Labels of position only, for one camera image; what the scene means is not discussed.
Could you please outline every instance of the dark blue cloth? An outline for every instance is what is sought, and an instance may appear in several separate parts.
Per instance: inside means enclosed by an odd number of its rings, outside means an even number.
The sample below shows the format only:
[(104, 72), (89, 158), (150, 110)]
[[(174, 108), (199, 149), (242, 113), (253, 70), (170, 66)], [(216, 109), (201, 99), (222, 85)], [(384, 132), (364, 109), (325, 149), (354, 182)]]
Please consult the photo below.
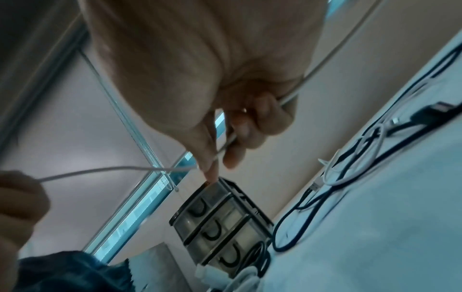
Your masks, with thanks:
[(20, 260), (13, 292), (135, 292), (128, 260), (108, 266), (84, 252)]

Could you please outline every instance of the skin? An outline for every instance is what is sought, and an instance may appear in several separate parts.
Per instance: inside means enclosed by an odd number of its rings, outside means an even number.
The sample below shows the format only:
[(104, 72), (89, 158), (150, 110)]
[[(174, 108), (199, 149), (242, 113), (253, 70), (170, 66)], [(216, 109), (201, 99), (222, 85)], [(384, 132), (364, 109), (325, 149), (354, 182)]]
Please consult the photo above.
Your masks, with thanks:
[(236, 167), (293, 122), (296, 100), (277, 98), (303, 77), (327, 0), (81, 0), (103, 68), (152, 128), (189, 150), (218, 178), (214, 113), (237, 141), (223, 157)]
[(0, 292), (17, 280), (19, 250), (50, 208), (42, 186), (19, 172), (0, 172)]

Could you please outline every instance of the fist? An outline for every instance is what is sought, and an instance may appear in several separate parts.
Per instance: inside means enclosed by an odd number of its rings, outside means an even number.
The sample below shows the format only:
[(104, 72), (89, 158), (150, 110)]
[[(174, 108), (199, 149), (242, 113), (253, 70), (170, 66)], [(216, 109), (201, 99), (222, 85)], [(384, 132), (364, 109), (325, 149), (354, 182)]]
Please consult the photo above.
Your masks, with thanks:
[(0, 292), (14, 288), (18, 252), (49, 208), (45, 191), (34, 179), (19, 172), (0, 172)]
[(214, 113), (237, 141), (223, 163), (286, 130), (296, 101), (277, 99), (302, 79), (327, 0), (80, 0), (107, 74), (154, 129), (182, 143), (218, 178)]

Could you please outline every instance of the hand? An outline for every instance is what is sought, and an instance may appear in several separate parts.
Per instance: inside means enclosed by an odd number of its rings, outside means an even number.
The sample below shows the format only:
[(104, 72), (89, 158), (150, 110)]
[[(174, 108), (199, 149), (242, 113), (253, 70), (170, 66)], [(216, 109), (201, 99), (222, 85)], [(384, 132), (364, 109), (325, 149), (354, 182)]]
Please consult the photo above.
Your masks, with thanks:
[(18, 252), (49, 208), (45, 191), (34, 179), (0, 172), (0, 292), (14, 288)]
[(223, 163), (292, 123), (277, 97), (303, 77), (327, 0), (80, 0), (103, 67), (144, 121), (218, 178), (214, 113), (237, 141)]

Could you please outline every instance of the fingernail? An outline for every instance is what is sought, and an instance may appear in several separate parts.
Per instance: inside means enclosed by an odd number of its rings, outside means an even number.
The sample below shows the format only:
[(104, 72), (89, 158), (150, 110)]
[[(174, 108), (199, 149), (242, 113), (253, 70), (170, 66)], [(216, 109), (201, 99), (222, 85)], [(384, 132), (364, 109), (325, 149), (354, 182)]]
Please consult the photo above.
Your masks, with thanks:
[(234, 131), (236, 132), (236, 135), (241, 138), (247, 138), (250, 134), (250, 128), (247, 123), (243, 123), (240, 125), (233, 125)]
[(266, 97), (255, 99), (255, 110), (259, 119), (264, 119), (270, 114), (270, 103)]

